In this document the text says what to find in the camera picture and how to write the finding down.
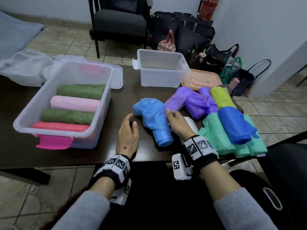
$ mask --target gray sleeve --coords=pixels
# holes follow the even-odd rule
[[[109,210],[110,202],[105,197],[94,191],[85,191],[52,230],[99,229]]]
[[[232,192],[213,205],[226,230],[278,230],[245,188]]]

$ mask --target person's right hand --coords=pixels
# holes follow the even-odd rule
[[[186,142],[191,136],[196,135],[195,132],[190,128],[186,119],[179,113],[179,111],[166,110],[166,115],[169,120],[169,124],[172,130]]]

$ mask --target chair cushion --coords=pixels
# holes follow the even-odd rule
[[[146,20],[142,15],[102,9],[94,14],[95,30],[125,35],[145,36]]]

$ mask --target fire extinguisher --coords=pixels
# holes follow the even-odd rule
[[[198,18],[203,20],[211,20],[218,2],[219,0],[201,0],[198,10]]]

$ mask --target dark wooden table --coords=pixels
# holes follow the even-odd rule
[[[37,172],[38,170],[33,168],[94,165],[105,162],[115,154],[118,130],[123,118],[133,112],[132,105],[146,97],[165,102],[176,90],[176,88],[166,87],[143,87],[140,83],[139,70],[134,70],[131,66],[123,65],[122,67],[124,86],[111,91],[109,109],[100,139],[94,149],[44,150],[36,148],[39,138],[30,134],[18,133],[13,128],[13,122],[39,88],[21,86],[0,76],[0,169],[2,175],[25,177],[26,180],[45,184],[46,182],[43,182],[46,181],[45,173]],[[184,116],[189,116],[185,109],[181,112]],[[142,119],[133,118],[131,121],[134,120],[139,125],[140,134],[139,147],[134,161],[171,161],[172,155],[178,151],[179,138],[173,134],[175,143],[168,147],[158,148],[152,131],[143,127]],[[196,121],[196,124],[198,128],[203,126],[201,120]]]

